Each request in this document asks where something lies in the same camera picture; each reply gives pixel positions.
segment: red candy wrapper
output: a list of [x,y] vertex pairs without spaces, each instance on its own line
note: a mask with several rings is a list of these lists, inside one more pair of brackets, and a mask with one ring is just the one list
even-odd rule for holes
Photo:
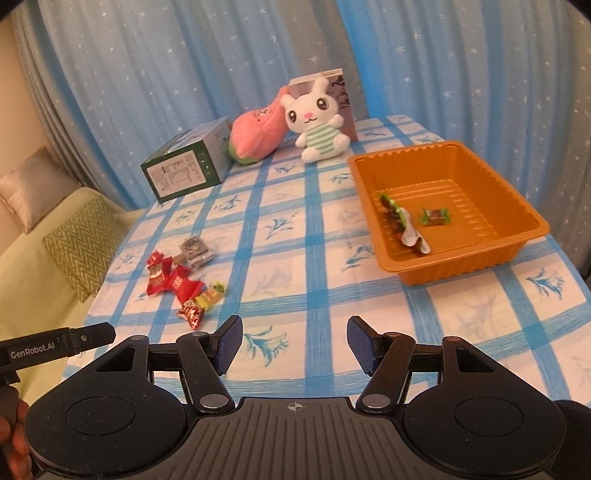
[[148,295],[153,295],[166,290],[172,264],[172,257],[164,258],[164,255],[158,250],[154,250],[154,252],[148,257],[146,261],[146,266],[150,272],[148,287],[146,288],[146,293]]
[[177,316],[186,320],[193,330],[197,330],[197,327],[199,327],[199,322],[201,322],[204,313],[205,310],[198,306],[183,307],[177,312]]
[[191,272],[190,268],[179,265],[174,269],[172,275],[166,284],[167,290],[172,290],[179,302],[184,304],[188,299],[197,297],[207,287],[200,280],[189,280],[187,275]]

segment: sofa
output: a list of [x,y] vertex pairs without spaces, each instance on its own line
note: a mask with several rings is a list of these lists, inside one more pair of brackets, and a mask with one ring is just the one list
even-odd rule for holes
[[[30,233],[20,235],[0,257],[0,340],[82,326],[94,296],[84,303],[78,300],[41,239],[97,197],[105,199],[127,231],[143,212],[125,212],[99,192],[82,187],[62,200]],[[59,359],[20,370],[21,382],[14,386],[21,398],[32,403],[60,382],[65,366],[66,359]]]

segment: orange plastic tray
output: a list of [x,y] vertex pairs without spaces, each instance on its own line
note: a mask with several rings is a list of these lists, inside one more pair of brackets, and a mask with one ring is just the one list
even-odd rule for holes
[[[460,142],[396,148],[349,159],[378,265],[406,285],[449,278],[511,260],[548,223],[498,173]],[[408,210],[431,246],[423,255],[394,237],[379,195]],[[424,226],[423,207],[448,208],[451,223]]]

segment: metal screw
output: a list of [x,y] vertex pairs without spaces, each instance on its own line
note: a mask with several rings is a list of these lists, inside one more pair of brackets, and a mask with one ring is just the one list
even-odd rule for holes
[[361,403],[365,405],[367,408],[385,408],[390,405],[390,399],[386,395],[382,395],[379,393],[372,393],[371,395],[366,395],[361,399]]
[[205,395],[201,397],[199,403],[203,405],[205,408],[222,408],[225,407],[230,401],[224,395],[220,395],[219,393],[210,393],[209,395]]

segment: candy wrapper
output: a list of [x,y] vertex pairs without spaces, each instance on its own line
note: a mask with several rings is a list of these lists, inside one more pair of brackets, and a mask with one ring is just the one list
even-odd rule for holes
[[201,295],[194,297],[183,305],[186,307],[199,306],[203,310],[208,311],[213,305],[219,302],[226,294],[226,287],[221,282],[215,282]]
[[180,244],[180,249],[191,268],[199,268],[214,257],[214,253],[198,236],[187,238]]
[[447,225],[452,220],[449,218],[449,212],[446,208],[439,208],[436,210],[428,210],[423,208],[423,216],[420,222],[423,225]]
[[206,288],[205,283],[200,280],[189,280],[187,275],[190,272],[190,268],[179,265],[174,269],[166,284],[166,289],[172,290],[176,294],[181,305],[184,305],[187,300],[199,296]]
[[385,193],[380,195],[379,201],[390,212],[394,221],[394,232],[402,244],[407,247],[413,247],[422,254],[431,253],[431,246],[429,246],[425,238],[414,227],[408,210],[399,206]]
[[199,327],[199,322],[201,322],[204,313],[205,310],[203,310],[201,307],[192,306],[183,307],[177,312],[177,316],[186,320],[193,330],[197,330],[197,327]]
[[146,293],[153,295],[166,290],[166,284],[170,278],[170,269],[173,264],[172,257],[164,258],[164,255],[158,250],[154,250],[146,261],[146,266],[150,272],[148,277],[148,287]]

